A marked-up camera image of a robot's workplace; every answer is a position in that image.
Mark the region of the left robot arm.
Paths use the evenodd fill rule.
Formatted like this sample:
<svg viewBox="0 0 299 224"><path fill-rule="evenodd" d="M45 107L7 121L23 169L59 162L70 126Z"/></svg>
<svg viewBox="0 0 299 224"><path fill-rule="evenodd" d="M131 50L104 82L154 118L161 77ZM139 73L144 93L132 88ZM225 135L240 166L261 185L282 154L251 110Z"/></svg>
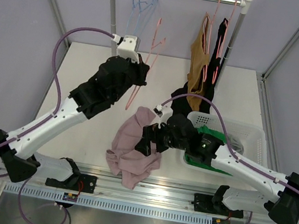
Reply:
<svg viewBox="0 0 299 224"><path fill-rule="evenodd" d="M109 109L131 86L146 85L149 69L144 62L133 63L120 56L108 58L58 108L17 130L0 130L0 158L6 175L13 183L38 176L53 187L77 187L81 172L74 160L43 156L38 149L72 126Z"/></svg>

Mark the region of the pink tank top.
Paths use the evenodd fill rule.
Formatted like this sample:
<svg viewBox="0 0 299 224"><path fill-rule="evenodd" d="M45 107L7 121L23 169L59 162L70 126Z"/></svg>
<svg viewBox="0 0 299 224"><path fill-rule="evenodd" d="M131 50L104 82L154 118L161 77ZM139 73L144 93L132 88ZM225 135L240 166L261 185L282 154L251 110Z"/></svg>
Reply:
<svg viewBox="0 0 299 224"><path fill-rule="evenodd" d="M148 178L153 170L160 169L161 154L151 146L151 155L145 156L135 150L142 137L144 126L151 124L155 115L147 107L138 107L137 111L119 128L111 148L106 151L106 162L113 175L121 175L121 182L129 190Z"/></svg>

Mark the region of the green tank top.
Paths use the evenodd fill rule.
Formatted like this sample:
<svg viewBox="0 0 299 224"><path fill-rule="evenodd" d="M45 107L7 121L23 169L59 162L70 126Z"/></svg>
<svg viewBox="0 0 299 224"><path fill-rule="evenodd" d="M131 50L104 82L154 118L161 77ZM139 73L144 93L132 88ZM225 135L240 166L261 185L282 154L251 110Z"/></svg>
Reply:
<svg viewBox="0 0 299 224"><path fill-rule="evenodd" d="M217 130L210 129L205 125L197 128L197 131L199 133L206 133L206 134L213 135L216 138L222 140L224 143L226 142L226 137L225 137L224 133L220 133ZM206 170L206 171L213 172L213 173L220 173L220 174L223 174L223 175L229 175L227 172L224 172L224 171L219 170L217 168L209 167L205 164L196 162L196 161L193 160L193 158L187 156L187 154L184 154L184 161L186 162L186 164L188 164L190 166L193 166L193 168L199 168L200 170Z"/></svg>

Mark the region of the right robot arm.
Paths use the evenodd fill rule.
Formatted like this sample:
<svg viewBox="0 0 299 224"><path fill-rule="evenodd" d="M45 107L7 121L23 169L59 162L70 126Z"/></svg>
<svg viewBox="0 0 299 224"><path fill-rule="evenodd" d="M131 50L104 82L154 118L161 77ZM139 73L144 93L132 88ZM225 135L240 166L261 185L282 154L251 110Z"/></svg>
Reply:
<svg viewBox="0 0 299 224"><path fill-rule="evenodd" d="M183 115L144 126L142 133L134 148L145 156L151 155L152 145L158 153L170 148L182 150L194 161L224 171L252 187L246 191L221 185L211 201L216 213L244 210L266 213L277 224L298 224L299 174L278 173L236 154L219 138L199 133Z"/></svg>

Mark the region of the grey tank top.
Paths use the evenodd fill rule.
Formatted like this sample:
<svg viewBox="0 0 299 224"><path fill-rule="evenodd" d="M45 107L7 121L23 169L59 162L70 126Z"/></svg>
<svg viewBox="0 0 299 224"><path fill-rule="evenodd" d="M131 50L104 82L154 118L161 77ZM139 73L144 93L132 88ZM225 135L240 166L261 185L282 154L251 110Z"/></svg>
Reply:
<svg viewBox="0 0 299 224"><path fill-rule="evenodd" d="M227 134L225 143L230 147L232 151L235 151L236 153L239 153L241 155L244 154L244 146L237 136L234 136L233 134Z"/></svg>

